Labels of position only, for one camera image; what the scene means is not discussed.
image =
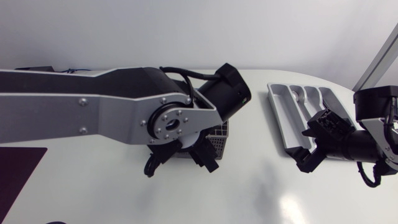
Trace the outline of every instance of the robotic arm link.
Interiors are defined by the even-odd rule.
[[[148,145],[149,177],[177,151],[189,152],[212,172],[218,165],[206,136],[251,99],[241,75],[227,63],[214,75],[172,67],[73,72],[0,70],[0,143],[100,134]],[[181,74],[185,83],[167,72]],[[207,82],[196,90],[189,77]]]

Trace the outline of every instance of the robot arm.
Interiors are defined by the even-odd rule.
[[[148,145],[153,152],[149,167],[185,148],[197,164],[213,171],[218,166],[206,133],[251,99],[249,88],[227,63],[214,75],[160,69],[115,69],[93,77],[0,70],[0,143],[100,134]],[[165,72],[181,74],[186,83]],[[208,81],[194,90],[188,77]]]
[[[315,138],[317,148],[310,152],[302,147],[286,149],[302,172],[312,172],[326,157],[357,161],[365,183],[377,187],[382,175],[398,171],[398,86],[384,86],[357,91],[354,94],[356,120],[365,130],[355,130],[349,121],[329,109],[319,111],[308,121],[304,136]],[[362,162],[375,163],[372,182]]]

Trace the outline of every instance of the metal frame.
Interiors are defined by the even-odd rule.
[[[394,60],[398,57],[398,24],[387,38],[379,53],[366,69],[365,73],[355,84],[353,91],[363,90],[376,86],[376,83],[385,74]]]

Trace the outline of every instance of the silver metal bar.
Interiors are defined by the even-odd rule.
[[[168,93],[143,98],[101,95],[1,93],[0,143],[100,134],[126,144],[166,144],[187,134],[222,124],[217,109],[174,108],[148,132],[150,117],[165,103],[187,103],[187,95]]]
[[[353,91],[372,88],[398,57],[398,24],[387,38],[368,69],[355,84]]]

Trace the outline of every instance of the white wall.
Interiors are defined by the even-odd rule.
[[[0,67],[229,62],[352,88],[398,22],[397,8],[396,0],[5,0]]]
[[[386,85],[398,85],[398,58],[376,84],[376,86]]]

